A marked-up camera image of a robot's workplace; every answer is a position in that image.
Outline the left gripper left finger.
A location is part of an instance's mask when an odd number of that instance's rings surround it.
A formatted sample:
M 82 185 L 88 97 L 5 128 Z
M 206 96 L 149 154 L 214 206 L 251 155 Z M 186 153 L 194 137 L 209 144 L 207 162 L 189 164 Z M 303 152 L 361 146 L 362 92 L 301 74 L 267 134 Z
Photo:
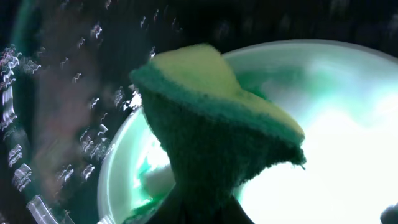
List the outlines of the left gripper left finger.
M 183 224 L 182 205 L 178 189 L 172 189 L 146 224 Z

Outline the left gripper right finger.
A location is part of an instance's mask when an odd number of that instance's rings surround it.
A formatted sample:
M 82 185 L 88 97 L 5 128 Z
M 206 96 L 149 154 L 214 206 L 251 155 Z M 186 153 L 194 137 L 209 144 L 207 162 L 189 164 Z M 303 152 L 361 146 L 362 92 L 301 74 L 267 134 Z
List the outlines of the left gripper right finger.
M 218 210 L 217 223 L 219 224 L 254 224 L 240 206 L 234 195 L 230 195 L 224 205 Z

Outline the green scrub sponge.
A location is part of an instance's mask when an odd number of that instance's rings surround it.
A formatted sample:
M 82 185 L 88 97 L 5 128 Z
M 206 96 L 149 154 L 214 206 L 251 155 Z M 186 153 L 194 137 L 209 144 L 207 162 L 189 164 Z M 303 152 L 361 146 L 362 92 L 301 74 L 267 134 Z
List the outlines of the green scrub sponge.
M 276 164 L 306 161 L 300 125 L 244 90 L 210 45 L 157 54 L 130 77 L 147 124 L 169 157 L 183 223 L 217 223 L 236 187 Z

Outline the pale green plate front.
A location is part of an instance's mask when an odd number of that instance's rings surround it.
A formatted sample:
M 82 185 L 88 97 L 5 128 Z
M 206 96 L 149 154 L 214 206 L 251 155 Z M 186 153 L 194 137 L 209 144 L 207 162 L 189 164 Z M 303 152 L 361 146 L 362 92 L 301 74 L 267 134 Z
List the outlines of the pale green plate front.
M 397 202 L 397 59 L 330 40 L 285 40 L 228 52 L 243 88 L 303 127 L 303 168 L 280 164 L 244 184 L 255 223 L 378 223 Z

